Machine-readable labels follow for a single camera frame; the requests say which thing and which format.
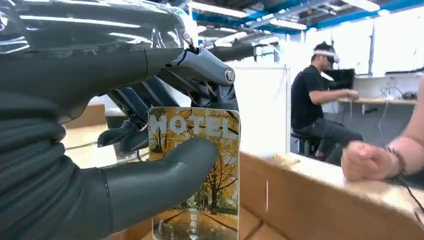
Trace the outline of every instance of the laptop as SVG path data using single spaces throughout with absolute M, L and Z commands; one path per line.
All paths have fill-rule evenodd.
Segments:
M 325 79 L 329 90 L 352 89 L 355 82 L 355 69 L 337 69 L 324 71 L 334 81 Z

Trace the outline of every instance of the white headband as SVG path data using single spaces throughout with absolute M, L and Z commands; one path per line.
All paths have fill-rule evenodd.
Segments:
M 315 50 L 313 51 L 314 55 L 325 55 L 325 56 L 329 56 L 329 57 L 333 57 L 334 58 L 334 62 L 336 64 L 338 64 L 340 62 L 340 58 L 339 56 L 337 56 L 337 54 L 333 51 L 326 51 L 326 50 Z

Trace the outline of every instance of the black t-shirt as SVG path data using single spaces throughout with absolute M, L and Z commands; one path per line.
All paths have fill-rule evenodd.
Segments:
M 318 69 L 310 65 L 297 74 L 291 86 L 291 128 L 298 130 L 324 118 L 321 105 L 311 101 L 312 91 L 327 91 L 324 78 Z

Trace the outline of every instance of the blue ceiling beam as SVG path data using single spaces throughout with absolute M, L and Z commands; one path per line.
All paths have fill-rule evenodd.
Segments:
M 262 18 L 262 17 L 269 15 L 269 14 L 278 13 L 279 11 L 281 11 L 283 9 L 288 9 L 288 8 L 294 7 L 296 5 L 300 5 L 301 3 L 302 3 L 302 1 L 299 1 L 299 0 L 287 0 L 283 3 L 275 5 L 273 7 L 269 7 L 265 10 L 257 11 L 255 13 L 250 14 L 249 16 L 243 17 L 241 19 L 241 21 L 243 21 L 244 23 L 247 23 L 247 22 L 256 20 L 258 18 Z
M 424 6 L 424 0 L 396 0 L 395 2 L 388 3 L 380 6 L 381 10 L 389 10 L 390 12 L 396 12 L 401 10 L 407 10 L 411 8 L 417 8 Z M 344 22 L 356 21 L 364 18 L 374 18 L 379 16 L 379 11 L 357 11 L 354 13 L 336 16 L 328 20 L 320 21 L 315 24 L 308 25 L 308 28 L 330 28 L 339 25 Z
M 193 20 L 195 21 L 221 24 L 221 25 L 225 25 L 225 26 L 229 26 L 233 28 L 239 28 L 243 24 L 239 19 L 237 20 L 227 16 L 205 15 L 205 14 L 201 14 L 197 12 L 193 12 L 192 15 L 193 15 Z M 298 34 L 301 32 L 299 30 L 286 29 L 286 28 L 273 26 L 273 25 L 264 25 L 255 29 L 269 31 L 269 32 L 278 33 L 278 34 Z
M 274 14 L 272 14 L 271 17 L 267 17 L 266 19 L 262 19 L 260 21 L 254 21 L 249 25 L 249 28 L 256 29 L 258 27 L 270 24 L 270 22 L 274 19 L 286 18 L 286 17 L 289 17 L 289 16 L 300 14 L 300 13 L 306 11 L 309 8 L 316 8 L 316 7 L 323 5 L 325 3 L 328 3 L 328 0 L 308 0 L 306 2 L 298 4 L 296 6 L 286 8 L 282 12 L 274 13 Z

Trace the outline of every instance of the robotic hand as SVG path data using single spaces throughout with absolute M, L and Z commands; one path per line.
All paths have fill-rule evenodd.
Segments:
M 103 239 L 190 197 L 215 164 L 218 151 L 203 138 L 159 161 L 109 168 L 80 169 L 65 155 L 61 123 L 80 116 L 92 97 L 120 89 L 117 98 L 141 125 L 146 107 L 124 87 L 184 66 L 178 62 L 187 51 L 166 34 L 184 30 L 175 11 L 139 0 L 107 2 L 0 0 L 2 240 Z M 189 76 L 189 84 L 213 83 Z M 209 86 L 219 102 L 219 86 Z M 193 96 L 198 106 L 207 106 L 204 93 L 213 103 L 210 88 L 202 89 L 209 92 Z
M 179 106 L 165 83 L 189 96 L 193 107 L 238 110 L 235 77 L 234 70 L 206 48 L 190 45 L 152 79 L 108 93 L 128 115 L 128 120 L 120 128 L 103 132 L 98 145 L 119 143 L 121 152 L 126 154 L 146 148 L 149 144 L 146 127 L 149 107 Z

